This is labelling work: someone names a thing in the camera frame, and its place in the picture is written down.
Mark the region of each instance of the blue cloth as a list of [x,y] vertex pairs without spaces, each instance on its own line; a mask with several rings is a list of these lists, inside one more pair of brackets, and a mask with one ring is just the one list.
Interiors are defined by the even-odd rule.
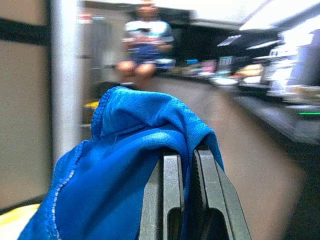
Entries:
[[57,162],[48,194],[20,240],[137,239],[144,187],[164,147],[181,156],[186,203],[192,153],[201,141],[223,169],[214,131],[168,94],[112,88],[91,128],[92,140]]

